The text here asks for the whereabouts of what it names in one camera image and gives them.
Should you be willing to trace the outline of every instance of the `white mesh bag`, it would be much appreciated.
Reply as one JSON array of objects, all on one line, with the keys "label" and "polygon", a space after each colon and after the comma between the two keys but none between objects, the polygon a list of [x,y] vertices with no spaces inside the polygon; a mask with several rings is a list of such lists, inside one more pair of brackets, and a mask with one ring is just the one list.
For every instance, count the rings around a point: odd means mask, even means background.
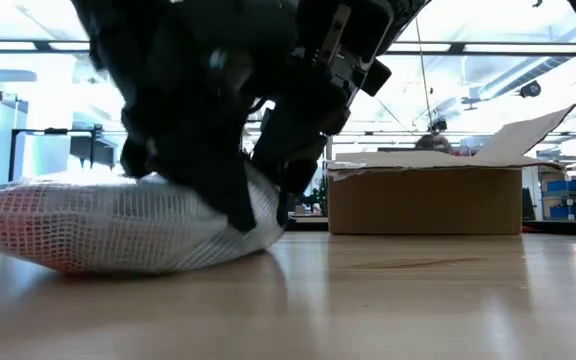
[{"label": "white mesh bag", "polygon": [[60,174],[0,186],[0,251],[64,273],[161,274],[265,249],[283,230],[277,190],[247,168],[257,227],[242,234],[157,175]]}]

